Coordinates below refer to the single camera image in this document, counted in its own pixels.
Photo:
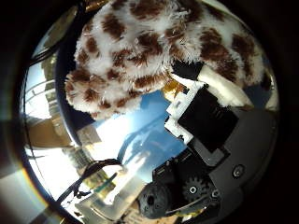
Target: screw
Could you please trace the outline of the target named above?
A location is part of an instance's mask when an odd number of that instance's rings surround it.
[[[212,197],[213,197],[213,198],[217,198],[217,197],[219,197],[219,191],[218,191],[217,189],[213,190],[213,192],[212,192]]]
[[[233,177],[239,178],[244,174],[244,172],[245,172],[244,165],[237,165],[233,170]]]
[[[191,194],[196,193],[196,191],[197,191],[197,188],[196,188],[196,187],[190,187],[190,189],[189,189],[189,192],[190,192]]]

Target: stuffed animal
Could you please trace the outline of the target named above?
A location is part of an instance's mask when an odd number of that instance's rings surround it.
[[[174,75],[202,62],[239,88],[263,79],[263,52],[233,16],[196,0],[112,0],[84,26],[66,77],[76,110],[107,119],[138,108]]]

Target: plush giraffe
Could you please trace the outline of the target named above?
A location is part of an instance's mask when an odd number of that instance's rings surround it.
[[[240,88],[263,79],[263,51],[231,15],[197,0],[112,0],[83,27],[67,101],[94,119],[132,111],[171,80],[177,60]]]

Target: wire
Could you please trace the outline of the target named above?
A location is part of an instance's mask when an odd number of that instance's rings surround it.
[[[115,159],[108,159],[104,161],[92,161],[85,168],[83,175],[77,181],[75,181],[67,190],[65,190],[64,193],[57,199],[56,202],[58,204],[61,204],[67,198],[67,196],[70,195],[72,192],[74,192],[74,197],[85,196],[84,195],[85,193],[88,194],[89,192],[81,192],[78,190],[83,180],[93,175],[94,173],[102,170],[105,166],[109,166],[109,165],[121,165],[121,163]]]
[[[44,51],[38,53],[36,56],[34,56],[28,66],[32,66],[36,63],[40,63],[46,59],[48,59],[51,55],[53,55],[58,48],[67,40],[70,36],[72,36],[75,32],[72,32],[75,27],[77,27],[78,23],[80,22],[82,16],[85,14],[86,10],[86,2],[84,0],[78,0],[78,10],[76,13],[76,16],[71,23],[71,25],[68,27],[67,31],[65,32],[65,35],[58,40],[53,46],[49,47],[48,49],[45,49]]]

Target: black gear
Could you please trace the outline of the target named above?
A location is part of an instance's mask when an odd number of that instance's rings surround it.
[[[183,187],[183,195],[189,203],[200,199],[203,195],[206,195],[207,192],[207,184],[203,179],[198,179],[198,177],[190,178]]]

